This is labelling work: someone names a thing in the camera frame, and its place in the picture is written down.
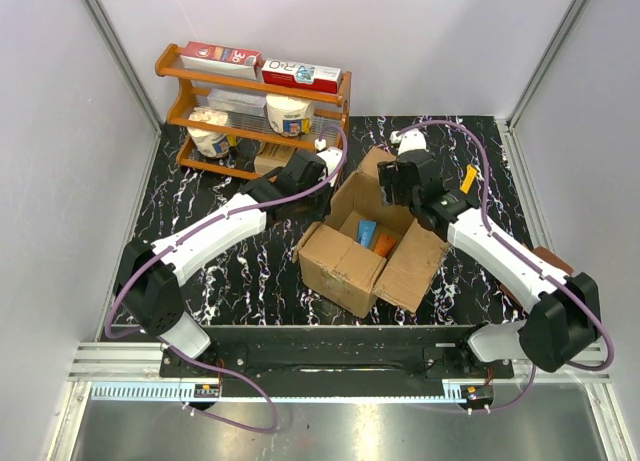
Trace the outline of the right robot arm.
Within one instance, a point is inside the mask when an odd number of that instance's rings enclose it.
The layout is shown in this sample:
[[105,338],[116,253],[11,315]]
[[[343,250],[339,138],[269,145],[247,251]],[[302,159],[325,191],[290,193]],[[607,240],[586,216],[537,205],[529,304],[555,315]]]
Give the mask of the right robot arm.
[[552,266],[489,220],[464,192],[445,189],[431,153],[407,151],[378,163],[377,170],[385,205],[407,207],[421,227],[493,275],[527,314],[520,322],[467,332],[454,354],[460,373],[476,377],[501,359],[527,359],[555,372],[599,338],[595,280]]

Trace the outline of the brown cardboard express box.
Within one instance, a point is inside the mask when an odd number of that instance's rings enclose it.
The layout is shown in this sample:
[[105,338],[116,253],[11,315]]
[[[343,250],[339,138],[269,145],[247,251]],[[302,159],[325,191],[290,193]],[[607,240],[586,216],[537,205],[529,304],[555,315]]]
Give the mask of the brown cardboard express box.
[[[295,248],[304,284],[360,318],[378,299],[416,313],[448,249],[407,208],[382,204],[377,164],[394,159],[372,148],[332,197],[329,216]],[[362,219],[377,223],[369,249],[356,240]],[[373,252],[381,234],[397,239],[388,258]]]

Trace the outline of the yellow utility knife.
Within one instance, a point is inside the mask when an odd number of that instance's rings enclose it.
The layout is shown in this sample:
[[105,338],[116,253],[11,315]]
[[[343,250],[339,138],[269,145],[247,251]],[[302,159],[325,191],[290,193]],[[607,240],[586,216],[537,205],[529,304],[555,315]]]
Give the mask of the yellow utility knife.
[[473,186],[474,181],[475,181],[475,179],[477,177],[477,174],[478,174],[478,171],[473,165],[469,164],[466,167],[465,176],[464,176],[464,178],[463,178],[463,180],[461,182],[461,185],[460,185],[460,190],[464,194],[468,194],[469,193],[469,191],[470,191],[471,187]]

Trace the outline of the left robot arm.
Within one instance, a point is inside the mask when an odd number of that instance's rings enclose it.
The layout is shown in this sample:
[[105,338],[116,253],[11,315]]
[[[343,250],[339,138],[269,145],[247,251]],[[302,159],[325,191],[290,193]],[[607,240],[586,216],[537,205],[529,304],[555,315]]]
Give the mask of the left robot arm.
[[211,338],[187,312],[181,288],[198,270],[230,247],[257,235],[300,200],[323,216],[329,210],[343,151],[299,151],[283,167],[255,178],[213,213],[182,231],[125,246],[113,293],[139,328],[182,352],[182,365],[195,376],[213,371]]

